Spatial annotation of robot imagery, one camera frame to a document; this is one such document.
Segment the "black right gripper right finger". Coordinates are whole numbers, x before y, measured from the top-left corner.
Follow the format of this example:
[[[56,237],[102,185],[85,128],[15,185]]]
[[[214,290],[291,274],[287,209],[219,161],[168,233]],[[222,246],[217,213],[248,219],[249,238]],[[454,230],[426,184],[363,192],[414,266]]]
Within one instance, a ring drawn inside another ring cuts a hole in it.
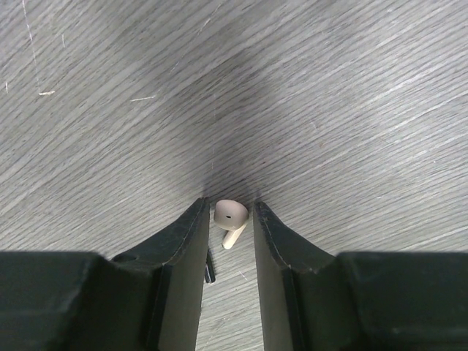
[[[329,254],[254,205],[266,350],[465,350],[463,252]]]

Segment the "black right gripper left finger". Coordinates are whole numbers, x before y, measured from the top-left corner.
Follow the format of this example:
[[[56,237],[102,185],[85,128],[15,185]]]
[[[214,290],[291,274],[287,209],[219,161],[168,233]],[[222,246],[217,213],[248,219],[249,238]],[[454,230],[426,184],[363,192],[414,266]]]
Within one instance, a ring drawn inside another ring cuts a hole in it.
[[[1,253],[3,350],[193,350],[210,208],[106,259],[95,252]]]

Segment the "beige earbud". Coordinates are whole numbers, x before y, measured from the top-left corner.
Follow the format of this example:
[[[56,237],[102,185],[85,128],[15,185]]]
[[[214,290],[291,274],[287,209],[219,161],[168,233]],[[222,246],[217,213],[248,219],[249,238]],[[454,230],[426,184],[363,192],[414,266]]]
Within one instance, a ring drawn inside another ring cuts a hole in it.
[[[249,219],[247,208],[234,200],[220,200],[215,205],[214,222],[215,225],[226,230],[222,247],[231,249],[241,236]]]

